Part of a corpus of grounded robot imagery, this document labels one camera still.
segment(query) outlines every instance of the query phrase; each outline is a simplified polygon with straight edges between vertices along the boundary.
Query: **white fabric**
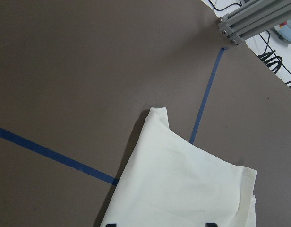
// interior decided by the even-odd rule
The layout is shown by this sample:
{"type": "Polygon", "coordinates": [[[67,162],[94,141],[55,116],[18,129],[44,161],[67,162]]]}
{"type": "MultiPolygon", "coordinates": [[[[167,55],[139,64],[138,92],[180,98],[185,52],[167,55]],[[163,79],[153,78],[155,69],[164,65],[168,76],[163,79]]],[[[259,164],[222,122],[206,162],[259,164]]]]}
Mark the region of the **white fabric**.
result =
{"type": "Polygon", "coordinates": [[[256,173],[188,143],[166,108],[151,108],[101,227],[254,227],[256,173]]]}

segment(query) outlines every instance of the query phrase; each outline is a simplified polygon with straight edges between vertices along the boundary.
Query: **white cloth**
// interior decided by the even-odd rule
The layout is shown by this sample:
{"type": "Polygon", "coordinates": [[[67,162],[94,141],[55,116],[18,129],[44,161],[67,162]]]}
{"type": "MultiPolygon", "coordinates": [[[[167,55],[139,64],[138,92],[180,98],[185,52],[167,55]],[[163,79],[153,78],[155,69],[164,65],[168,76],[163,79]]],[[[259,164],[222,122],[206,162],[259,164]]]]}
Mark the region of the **white cloth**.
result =
{"type": "Polygon", "coordinates": [[[188,143],[166,108],[151,108],[101,227],[254,227],[256,173],[188,143]]]}

